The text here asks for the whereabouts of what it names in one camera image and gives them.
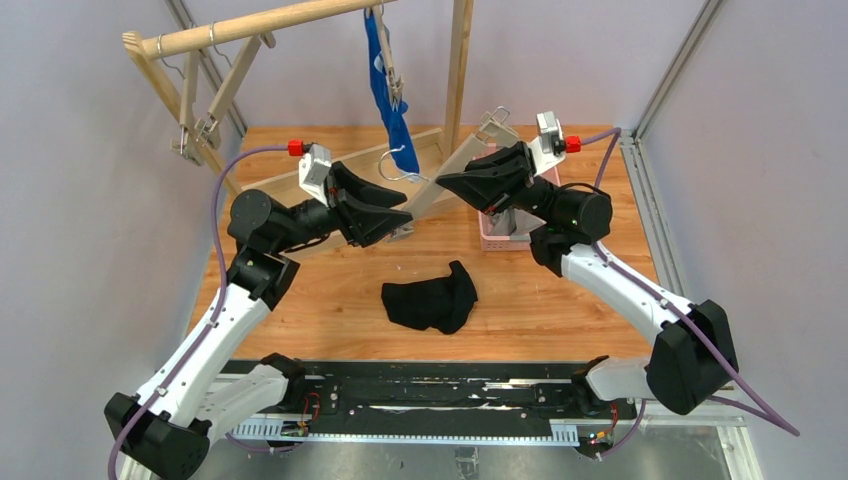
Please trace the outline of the grey white underwear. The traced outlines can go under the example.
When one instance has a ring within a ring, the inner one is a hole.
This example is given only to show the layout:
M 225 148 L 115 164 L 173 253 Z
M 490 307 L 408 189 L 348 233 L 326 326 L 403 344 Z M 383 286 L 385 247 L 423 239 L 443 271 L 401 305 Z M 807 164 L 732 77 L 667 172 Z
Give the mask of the grey white underwear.
M 534 215 L 515 208 L 509 208 L 491 217 L 490 235 L 520 236 L 529 234 L 544 222 Z

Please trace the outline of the black underwear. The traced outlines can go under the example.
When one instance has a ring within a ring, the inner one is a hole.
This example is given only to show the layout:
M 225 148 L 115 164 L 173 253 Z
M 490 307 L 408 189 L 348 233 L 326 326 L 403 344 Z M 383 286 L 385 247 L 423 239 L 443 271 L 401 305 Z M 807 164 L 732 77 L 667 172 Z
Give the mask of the black underwear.
M 430 328 L 444 335 L 458 332 L 478 302 L 473 280 L 458 260 L 449 263 L 445 277 L 412 283 L 384 283 L 381 300 L 390 322 L 424 331 Z

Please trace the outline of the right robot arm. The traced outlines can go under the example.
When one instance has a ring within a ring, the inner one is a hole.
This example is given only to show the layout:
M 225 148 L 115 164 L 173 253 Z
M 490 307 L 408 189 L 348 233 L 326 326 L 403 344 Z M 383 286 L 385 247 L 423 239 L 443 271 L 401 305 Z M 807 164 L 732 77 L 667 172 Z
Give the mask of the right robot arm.
M 597 183 L 555 185 L 543 176 L 578 148 L 576 137 L 558 149 L 518 141 L 431 182 L 483 214 L 515 208 L 541 220 L 530 233 L 534 261 L 592 292 L 651 344 L 647 357 L 601 356 L 578 370 L 571 382 L 586 405 L 638 398 L 686 415 L 739 379 L 727 313 L 660 287 L 603 245 L 611 196 Z

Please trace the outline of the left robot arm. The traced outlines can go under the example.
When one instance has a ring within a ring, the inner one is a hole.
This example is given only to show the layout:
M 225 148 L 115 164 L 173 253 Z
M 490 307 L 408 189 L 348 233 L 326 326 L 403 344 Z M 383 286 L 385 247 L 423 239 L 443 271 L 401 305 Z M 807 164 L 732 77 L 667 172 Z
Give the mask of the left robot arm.
M 383 187 L 332 187 L 325 200 L 286 207 L 267 193 L 240 193 L 229 235 L 239 251 L 221 268 L 213 304 L 169 360 L 135 394 L 116 393 L 104 410 L 114 444 L 107 475 L 125 454 L 163 479 L 188 479 L 210 448 L 258 411 L 284 400 L 302 381 L 293 360 L 272 354 L 246 377 L 209 394 L 237 346 L 279 304 L 300 267 L 288 252 L 318 245 L 335 231 L 368 247 L 411 221 L 405 194 Z

